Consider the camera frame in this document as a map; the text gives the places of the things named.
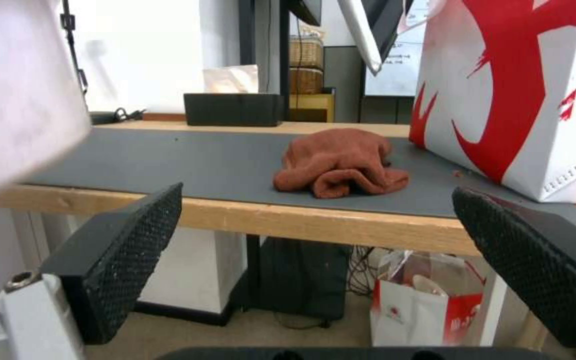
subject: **black container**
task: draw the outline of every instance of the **black container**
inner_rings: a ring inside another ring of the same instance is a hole
[[[190,126],[278,126],[284,97],[274,93],[185,93]]]

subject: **orange towel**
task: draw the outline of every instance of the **orange towel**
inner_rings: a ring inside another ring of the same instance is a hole
[[[357,184],[368,194],[386,194],[406,187],[404,170],[387,168],[393,150],[383,136],[358,129],[330,129],[290,142],[283,170],[274,175],[275,189],[301,191],[310,187],[317,198],[342,198]]]

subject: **wicker basket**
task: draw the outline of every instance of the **wicker basket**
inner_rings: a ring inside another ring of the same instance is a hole
[[[290,68],[291,94],[319,94],[323,87],[324,71],[316,68]]]
[[[290,66],[293,68],[324,69],[324,47],[318,38],[290,39]]]

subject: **white lamp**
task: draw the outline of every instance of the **white lamp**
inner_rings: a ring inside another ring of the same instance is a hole
[[[0,187],[59,158],[90,131],[48,0],[0,0]]]

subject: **wooden table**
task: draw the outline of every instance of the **wooden table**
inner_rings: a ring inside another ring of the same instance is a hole
[[[407,125],[286,122],[278,127],[189,127],[185,122],[134,121],[105,128],[308,134],[330,128],[359,128],[386,137],[406,137]],[[0,208],[94,215],[122,207],[138,193],[54,186],[14,185],[0,192]],[[351,210],[314,209],[266,203],[183,198],[180,226],[338,244],[478,255],[457,219]]]

